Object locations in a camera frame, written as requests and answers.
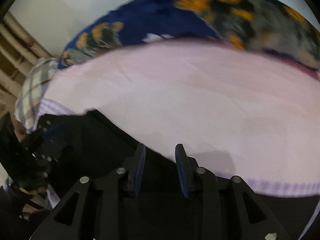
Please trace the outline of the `pink purple bed sheet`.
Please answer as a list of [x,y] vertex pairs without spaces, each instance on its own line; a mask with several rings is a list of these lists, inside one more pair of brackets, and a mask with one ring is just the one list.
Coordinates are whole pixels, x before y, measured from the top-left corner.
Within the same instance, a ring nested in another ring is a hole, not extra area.
[[174,168],[174,148],[239,175],[292,239],[319,239],[319,72],[209,41],[118,49],[62,70],[39,116],[97,109]]

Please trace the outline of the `beige curtain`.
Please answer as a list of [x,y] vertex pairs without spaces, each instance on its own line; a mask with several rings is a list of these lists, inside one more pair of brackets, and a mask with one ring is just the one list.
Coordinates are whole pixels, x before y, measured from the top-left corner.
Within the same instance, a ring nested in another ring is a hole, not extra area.
[[25,78],[41,58],[54,57],[7,13],[1,22],[1,111],[15,110]]

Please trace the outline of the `black pants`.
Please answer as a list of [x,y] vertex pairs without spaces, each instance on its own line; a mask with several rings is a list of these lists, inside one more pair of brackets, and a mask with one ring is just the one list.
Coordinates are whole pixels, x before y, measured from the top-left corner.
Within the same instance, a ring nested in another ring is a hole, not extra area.
[[64,116],[65,194],[35,239],[319,239],[319,196],[267,196],[196,160],[195,191],[185,197],[175,156],[146,146],[136,196],[127,166],[141,143],[99,111]]

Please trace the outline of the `blue dog print blanket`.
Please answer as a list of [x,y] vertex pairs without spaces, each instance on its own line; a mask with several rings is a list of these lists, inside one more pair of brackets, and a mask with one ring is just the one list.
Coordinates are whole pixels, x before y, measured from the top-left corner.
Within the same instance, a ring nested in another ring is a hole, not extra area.
[[78,33],[61,53],[58,68],[119,47],[180,37],[284,55],[319,70],[319,31],[278,0],[133,0]]

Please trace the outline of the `plaid pillow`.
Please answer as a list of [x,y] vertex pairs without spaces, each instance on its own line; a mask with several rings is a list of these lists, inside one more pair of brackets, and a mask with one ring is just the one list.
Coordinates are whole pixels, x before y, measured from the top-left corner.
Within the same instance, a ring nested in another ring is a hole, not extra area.
[[15,119],[29,134],[36,126],[37,113],[41,100],[51,79],[58,71],[58,59],[41,58],[28,73],[15,103]]

